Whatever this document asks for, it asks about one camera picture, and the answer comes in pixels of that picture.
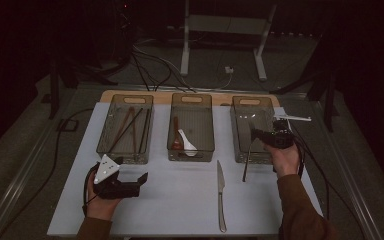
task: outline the brown sleeve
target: brown sleeve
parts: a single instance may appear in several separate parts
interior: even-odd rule
[[[283,210],[284,239],[337,239],[333,225],[320,216],[297,174],[277,180]]]
[[[107,240],[110,235],[111,221],[97,218],[85,217],[79,232],[77,240]]]

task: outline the white tabletop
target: white tabletop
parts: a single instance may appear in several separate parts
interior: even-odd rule
[[[109,103],[97,103],[74,160],[48,235],[72,237],[83,221],[82,196],[86,173],[100,160],[96,146]],[[282,210],[272,166],[251,164],[242,182],[244,164],[236,163],[230,107],[213,106],[215,151],[211,162],[168,160],[170,105],[154,106],[149,161],[122,165],[121,181],[136,181],[148,172],[137,198],[123,199],[113,217],[112,235],[125,237],[255,236],[277,234]],[[276,114],[285,114],[275,108]],[[217,160],[223,168],[227,232],[219,230]],[[304,171],[302,182],[321,214],[313,186]]]

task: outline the table knife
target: table knife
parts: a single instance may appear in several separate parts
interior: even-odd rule
[[[226,232],[226,222],[224,221],[223,213],[223,188],[224,188],[224,176],[223,169],[221,168],[220,161],[217,160],[217,182],[218,182],[218,212],[219,212],[219,226],[220,231]]]

